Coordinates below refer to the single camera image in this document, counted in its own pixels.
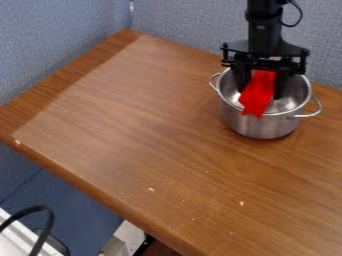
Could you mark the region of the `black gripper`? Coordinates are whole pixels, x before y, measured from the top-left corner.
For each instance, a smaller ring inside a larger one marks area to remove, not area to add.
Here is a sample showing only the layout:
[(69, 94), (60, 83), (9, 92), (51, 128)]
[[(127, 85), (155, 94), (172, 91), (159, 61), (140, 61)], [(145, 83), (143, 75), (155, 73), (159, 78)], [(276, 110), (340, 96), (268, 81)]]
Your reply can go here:
[(290, 74), (306, 73), (310, 51), (290, 44), (282, 38), (282, 24), (278, 20), (250, 20), (246, 40), (223, 43), (222, 65), (232, 67), (238, 92), (251, 80), (251, 68), (276, 71), (274, 99), (279, 100), (287, 88)]

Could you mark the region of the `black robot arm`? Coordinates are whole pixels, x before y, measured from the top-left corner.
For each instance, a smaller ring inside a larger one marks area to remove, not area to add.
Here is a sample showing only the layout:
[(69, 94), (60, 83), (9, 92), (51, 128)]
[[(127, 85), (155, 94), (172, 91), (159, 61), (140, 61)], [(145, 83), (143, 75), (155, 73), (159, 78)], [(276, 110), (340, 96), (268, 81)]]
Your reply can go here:
[[(294, 24), (283, 22), (286, 4), (291, 4), (299, 12), (299, 19)], [(295, 27), (300, 23), (302, 8), (295, 0), (247, 0), (244, 18), (248, 37), (222, 44), (222, 65), (232, 70), (239, 92), (243, 92), (251, 81), (252, 71), (274, 71), (274, 99), (278, 100), (284, 95), (287, 79), (306, 74), (310, 51), (286, 42), (282, 37), (282, 28)]]

